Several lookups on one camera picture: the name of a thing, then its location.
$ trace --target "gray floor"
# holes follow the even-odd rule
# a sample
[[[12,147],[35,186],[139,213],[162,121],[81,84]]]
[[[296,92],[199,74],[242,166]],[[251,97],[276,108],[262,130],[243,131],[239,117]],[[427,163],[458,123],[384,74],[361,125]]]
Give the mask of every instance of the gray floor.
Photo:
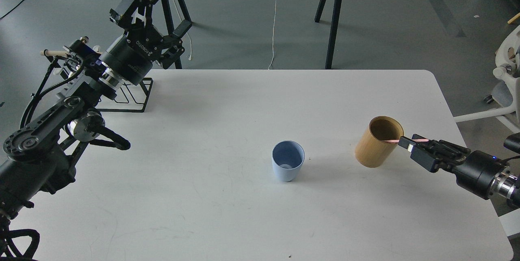
[[[108,20],[120,0],[26,0],[0,20],[0,137],[17,129],[18,119],[47,63],[45,48],[59,50],[82,35],[106,48],[122,30]],[[275,0],[186,0],[195,24],[188,69],[261,69],[271,62]],[[2,0],[0,14],[19,0]],[[321,69],[332,14],[313,22],[318,0],[277,0],[275,69]],[[516,27],[509,0],[343,0],[334,69],[424,69],[435,74],[453,115],[483,111],[481,102],[497,80],[494,52]],[[165,31],[161,9],[155,24]],[[189,52],[189,44],[184,41]],[[498,157],[511,134],[496,119],[459,124],[466,144]],[[499,214],[509,209],[494,200]],[[512,240],[519,260],[518,239]]]

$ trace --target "white cable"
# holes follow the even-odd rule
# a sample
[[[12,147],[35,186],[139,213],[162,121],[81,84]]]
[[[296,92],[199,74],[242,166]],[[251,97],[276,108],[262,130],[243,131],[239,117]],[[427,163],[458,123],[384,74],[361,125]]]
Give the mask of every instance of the white cable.
[[[275,24],[276,24],[276,3],[278,0],[275,0],[275,18],[273,19],[273,58],[271,59],[271,63],[267,67],[267,70],[271,69],[271,66],[273,66],[273,61],[275,60]]]
[[[177,16],[179,17],[179,22],[182,22],[182,18],[180,18],[179,9],[177,8],[177,3],[175,3],[175,0],[171,0],[173,2],[173,5],[175,6],[175,11],[177,11]],[[191,61],[193,57],[193,45],[191,44],[191,37],[189,33],[186,33],[186,36],[190,40],[190,55],[188,56],[188,61]]]

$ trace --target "white chair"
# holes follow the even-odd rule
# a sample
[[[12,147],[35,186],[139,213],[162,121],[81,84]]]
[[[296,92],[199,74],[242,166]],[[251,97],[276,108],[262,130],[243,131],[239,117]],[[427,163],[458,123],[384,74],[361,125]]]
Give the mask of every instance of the white chair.
[[[510,33],[500,45],[494,59],[494,76],[501,80],[492,91],[492,98],[502,107],[455,117],[455,122],[464,122],[489,117],[503,116],[516,112],[520,123],[520,26]]]

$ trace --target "wooden cup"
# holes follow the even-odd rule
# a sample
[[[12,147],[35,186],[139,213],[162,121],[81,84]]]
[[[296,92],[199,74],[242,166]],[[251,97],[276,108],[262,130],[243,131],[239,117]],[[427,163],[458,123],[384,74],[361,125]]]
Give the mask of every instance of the wooden cup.
[[[356,159],[366,167],[379,167],[397,146],[382,140],[399,139],[404,134],[398,121],[386,116],[373,118],[356,146]]]

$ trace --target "blue cup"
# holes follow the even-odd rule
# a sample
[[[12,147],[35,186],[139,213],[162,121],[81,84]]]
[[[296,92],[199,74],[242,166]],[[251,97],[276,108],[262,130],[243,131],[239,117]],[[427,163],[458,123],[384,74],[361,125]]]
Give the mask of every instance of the blue cup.
[[[278,180],[292,181],[298,174],[305,159],[303,148],[294,141],[282,141],[273,149],[273,171]]]

